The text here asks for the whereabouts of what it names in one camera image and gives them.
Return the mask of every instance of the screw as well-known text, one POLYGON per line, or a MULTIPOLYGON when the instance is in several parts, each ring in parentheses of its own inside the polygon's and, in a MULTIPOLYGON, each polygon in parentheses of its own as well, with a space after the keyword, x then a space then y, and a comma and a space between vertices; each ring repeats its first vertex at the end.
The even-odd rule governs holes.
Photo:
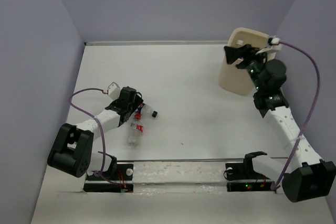
POLYGON ((127 176, 132 176, 132 174, 133 174, 133 170, 132 170, 131 168, 128 168, 128 169, 126 170, 126 175, 127 175, 127 176))

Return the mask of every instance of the plastic bottle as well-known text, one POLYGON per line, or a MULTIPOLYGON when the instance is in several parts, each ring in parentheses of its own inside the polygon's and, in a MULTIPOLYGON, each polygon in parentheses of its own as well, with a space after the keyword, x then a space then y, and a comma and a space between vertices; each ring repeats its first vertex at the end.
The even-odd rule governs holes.
POLYGON ((138 107, 138 112, 143 116, 144 118, 156 118, 157 117, 157 111, 153 110, 152 107, 145 103, 141 103, 141 105, 138 107))
POLYGON ((127 138, 127 143, 129 145, 138 145, 140 138, 143 134, 143 125, 140 122, 141 114, 136 113, 130 125, 129 136, 127 138))

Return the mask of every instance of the white tabletop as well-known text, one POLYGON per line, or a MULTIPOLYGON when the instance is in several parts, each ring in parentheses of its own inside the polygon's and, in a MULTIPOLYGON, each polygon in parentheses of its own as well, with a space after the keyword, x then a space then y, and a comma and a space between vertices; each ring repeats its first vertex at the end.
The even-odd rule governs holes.
MULTIPOLYGON (((286 157, 253 98, 223 90, 218 75, 224 45, 87 46, 75 90, 106 88, 112 81, 136 88, 159 112, 143 119, 139 147, 127 145, 129 124, 106 133, 107 152, 119 160, 238 158, 264 151, 286 157)), ((111 101, 97 91, 73 102, 93 114, 111 101)), ((71 108, 68 122, 88 117, 71 108)), ((96 140, 94 151, 101 150, 96 140)))
MULTIPOLYGON (((76 90, 106 88, 115 81, 138 89, 158 110, 157 120, 143 121, 138 148, 126 144, 127 125, 106 133, 108 152, 119 160, 238 158, 252 151, 284 157, 252 98, 217 84, 223 58, 223 45, 88 46, 76 90)), ((93 114, 110 103, 94 91, 73 101, 93 114)), ((74 109, 69 112, 69 123, 86 119, 74 109)), ((97 140, 95 151, 100 146, 97 140)), ((141 188, 129 194, 86 193, 84 180, 47 167, 32 224, 333 223, 325 198, 293 204, 284 194, 228 193, 225 184, 211 189, 175 185, 169 190, 151 187, 148 193, 141 188)))

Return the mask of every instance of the purple cable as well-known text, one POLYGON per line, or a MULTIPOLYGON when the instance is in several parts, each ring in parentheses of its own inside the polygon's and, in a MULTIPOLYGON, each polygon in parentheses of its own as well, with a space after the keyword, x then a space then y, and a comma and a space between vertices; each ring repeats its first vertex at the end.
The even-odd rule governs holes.
POLYGON ((300 136, 302 136, 303 133, 304 133, 304 131, 306 130, 307 124, 308 124, 308 122, 309 122, 309 120, 311 118, 311 115, 313 114, 313 111, 314 111, 314 108, 315 108, 315 105, 316 105, 316 102, 317 102, 317 99, 318 99, 319 93, 320 93, 320 71, 319 71, 319 68, 318 68, 315 60, 307 52, 303 51, 302 49, 300 49, 300 48, 298 48, 298 47, 296 47, 296 46, 294 46, 294 45, 292 45, 290 43, 287 43, 287 42, 284 42, 284 41, 280 41, 280 44, 283 44, 285 46, 291 47, 291 48, 293 48, 293 49, 295 49, 295 50, 303 53, 304 55, 306 55, 310 59, 311 63, 313 63, 313 65, 314 65, 314 68, 315 68, 315 71, 316 71, 317 87, 316 87, 316 93, 315 93, 315 96, 314 96, 314 100, 313 100, 313 102, 311 104, 311 107, 310 107, 309 113, 307 115, 307 118, 304 121, 302 128, 300 129, 300 133, 298 135, 298 138, 295 141, 293 149, 292 149, 292 151, 291 151, 291 153, 290 153, 290 155, 289 155, 289 157, 287 159, 287 162, 285 163, 285 165, 284 165, 284 167, 283 167, 283 169, 282 169, 282 171, 280 173, 280 176, 279 176, 278 180, 275 183, 273 182, 271 184, 271 190, 276 190, 276 189, 278 189, 280 187, 279 186, 280 181, 283 178, 283 176, 284 176, 284 174, 285 174, 285 172, 286 172, 286 170, 287 170, 287 168, 289 166, 290 161, 293 159, 293 157, 295 155, 295 151, 296 151, 296 149, 297 149, 297 147, 299 146, 299 143, 300 143, 300 136))
POLYGON ((99 131, 100 131, 100 135, 101 135, 101 141, 102 141, 102 146, 103 146, 103 151, 102 151, 102 154, 103 154, 103 160, 102 160, 102 163, 101 163, 101 168, 100 168, 100 171, 98 172, 95 172, 94 175, 96 177, 101 177, 102 179, 106 180, 107 182, 113 184, 113 185, 119 185, 118 183, 115 183, 115 182, 112 182, 110 181, 109 179, 105 178, 102 173, 103 173, 103 170, 104 170, 104 167, 105 167, 105 160, 106 160, 106 145, 105 145, 105 136, 104 136, 104 130, 103 130, 103 126, 101 125, 101 122, 93 115, 91 114, 90 112, 86 111, 86 110, 83 110, 81 109, 80 107, 74 105, 72 103, 72 98, 76 95, 76 94, 79 94, 79 93, 82 93, 84 91, 88 91, 88 90, 97 90, 97 91, 101 91, 103 94, 105 94, 104 90, 102 89, 97 89, 97 88, 88 88, 88 89, 82 89, 82 90, 79 90, 75 93, 73 93, 70 97, 69 97, 69 103, 72 107, 74 107, 76 110, 79 110, 80 112, 83 112, 84 114, 88 115, 89 117, 91 117, 92 119, 94 119, 96 121, 96 123, 98 124, 98 127, 99 127, 99 131))

